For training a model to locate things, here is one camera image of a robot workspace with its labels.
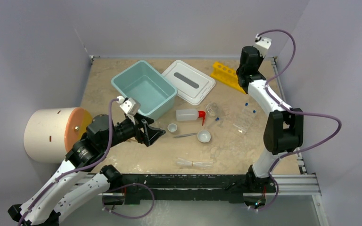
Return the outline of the small glass flask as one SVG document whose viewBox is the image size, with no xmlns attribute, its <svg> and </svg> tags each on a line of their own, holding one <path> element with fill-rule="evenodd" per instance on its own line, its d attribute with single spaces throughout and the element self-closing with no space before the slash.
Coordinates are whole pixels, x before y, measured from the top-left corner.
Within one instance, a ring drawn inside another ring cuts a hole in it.
<svg viewBox="0 0 362 226">
<path fill-rule="evenodd" d="M 210 117 L 216 117 L 218 115 L 218 111 L 219 111 L 219 108 L 216 103 L 209 103 L 206 106 L 206 113 Z"/>
</svg>

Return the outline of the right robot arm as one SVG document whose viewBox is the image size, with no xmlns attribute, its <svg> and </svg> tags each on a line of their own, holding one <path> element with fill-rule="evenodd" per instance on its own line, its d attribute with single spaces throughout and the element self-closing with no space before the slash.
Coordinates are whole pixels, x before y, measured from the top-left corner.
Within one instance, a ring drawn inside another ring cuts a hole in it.
<svg viewBox="0 0 362 226">
<path fill-rule="evenodd" d="M 303 143 L 304 117 L 293 114 L 294 108 L 281 106 L 281 99 L 267 85 L 266 78 L 259 72 L 264 57 L 253 46 L 245 46 L 241 50 L 239 67 L 236 75 L 239 86 L 250 95 L 267 115 L 267 123 L 263 134 L 265 149 L 257 162 L 250 166 L 246 186 L 256 192 L 264 186 L 264 178 L 277 165 L 277 160 L 284 154 L 293 152 Z"/>
</svg>

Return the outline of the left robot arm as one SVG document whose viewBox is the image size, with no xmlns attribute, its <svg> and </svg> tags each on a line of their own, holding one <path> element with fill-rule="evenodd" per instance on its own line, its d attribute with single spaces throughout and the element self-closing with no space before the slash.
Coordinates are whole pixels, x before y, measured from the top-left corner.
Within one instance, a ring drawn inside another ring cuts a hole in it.
<svg viewBox="0 0 362 226">
<path fill-rule="evenodd" d="M 116 124 L 110 115 L 94 117 L 48 182 L 27 202 L 12 205 L 8 214 L 20 226 L 57 226 L 99 193 L 119 191 L 123 176 L 113 165 L 102 167 L 88 182 L 70 189 L 105 159 L 111 147 L 131 138 L 147 147 L 154 144 L 165 130 L 151 127 L 153 122 L 140 114 L 135 122 L 126 117 Z"/>
</svg>

